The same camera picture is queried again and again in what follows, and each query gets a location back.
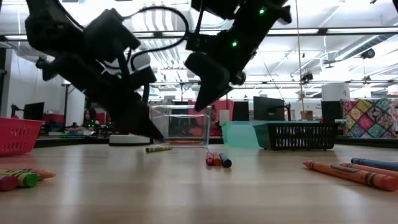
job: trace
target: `red plastic basket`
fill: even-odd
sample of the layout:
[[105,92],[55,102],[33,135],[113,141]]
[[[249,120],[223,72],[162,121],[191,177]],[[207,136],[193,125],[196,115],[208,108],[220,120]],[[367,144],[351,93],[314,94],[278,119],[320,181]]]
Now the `red plastic basket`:
[[42,124],[43,121],[0,118],[0,156],[30,152]]

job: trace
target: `table surface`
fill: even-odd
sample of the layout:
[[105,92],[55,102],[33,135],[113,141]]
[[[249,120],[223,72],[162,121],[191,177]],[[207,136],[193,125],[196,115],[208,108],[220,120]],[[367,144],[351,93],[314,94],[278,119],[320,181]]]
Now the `table surface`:
[[231,169],[207,167],[205,149],[146,154],[143,147],[81,145],[0,158],[0,169],[58,173],[32,189],[0,192],[0,223],[396,223],[398,192],[303,168],[352,157],[398,161],[395,149],[223,149]]

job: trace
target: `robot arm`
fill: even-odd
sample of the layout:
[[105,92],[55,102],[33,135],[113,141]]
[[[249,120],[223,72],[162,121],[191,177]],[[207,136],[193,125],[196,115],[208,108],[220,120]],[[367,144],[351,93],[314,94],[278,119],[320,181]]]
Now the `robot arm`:
[[[61,75],[108,111],[121,131],[162,139],[162,134],[149,119],[149,108],[146,105],[149,84],[156,82],[154,73],[150,66],[135,70],[133,74],[127,68],[128,60],[131,59],[133,64],[134,58],[140,54],[131,56],[131,51],[136,50],[141,43],[123,26],[126,17],[122,17],[115,9],[106,9],[87,27],[82,27],[59,0],[26,2],[30,13],[25,21],[29,44],[34,49],[55,57],[51,63],[44,60],[37,62],[37,67],[43,69],[43,79],[49,80]],[[186,48],[193,53],[187,58],[185,66],[201,78],[195,110],[202,110],[231,91],[230,83],[244,83],[246,75],[243,68],[254,56],[274,23],[278,20],[284,23],[292,21],[290,7],[283,7],[285,2],[286,0],[192,0],[192,8],[200,12],[200,18],[207,11],[223,19],[234,19],[230,29],[217,35],[201,34],[201,19],[196,31],[188,35],[186,18],[177,10],[168,8],[180,14],[187,27],[184,35]],[[126,60],[123,52],[127,48],[131,51]],[[109,73],[104,67],[106,62],[114,60],[119,62],[120,77]],[[135,92],[141,86],[145,86],[144,93],[147,93],[144,94],[144,100]]]
[[[162,139],[149,119],[149,108],[135,92],[156,81],[152,69],[144,67],[130,75],[124,59],[126,48],[140,42],[127,30],[116,10],[105,10],[86,28],[78,27],[57,0],[27,0],[30,15],[25,21],[29,44],[54,56],[51,63],[38,61],[43,79],[61,75],[91,100],[100,104],[125,133]],[[118,59],[121,76],[111,74],[103,62]]]

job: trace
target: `yellow crayon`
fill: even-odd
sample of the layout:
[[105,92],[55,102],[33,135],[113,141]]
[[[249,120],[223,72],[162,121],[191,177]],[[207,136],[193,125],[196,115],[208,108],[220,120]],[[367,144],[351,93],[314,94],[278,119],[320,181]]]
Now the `yellow crayon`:
[[146,152],[160,152],[160,151],[167,151],[167,150],[172,150],[173,147],[171,146],[159,146],[159,147],[148,147],[145,149]]

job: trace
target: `black basket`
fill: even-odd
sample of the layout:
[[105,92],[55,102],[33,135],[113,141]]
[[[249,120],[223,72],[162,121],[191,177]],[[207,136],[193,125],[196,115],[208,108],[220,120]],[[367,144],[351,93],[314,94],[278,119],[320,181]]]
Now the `black basket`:
[[269,123],[255,125],[257,140],[264,149],[332,149],[337,124]]

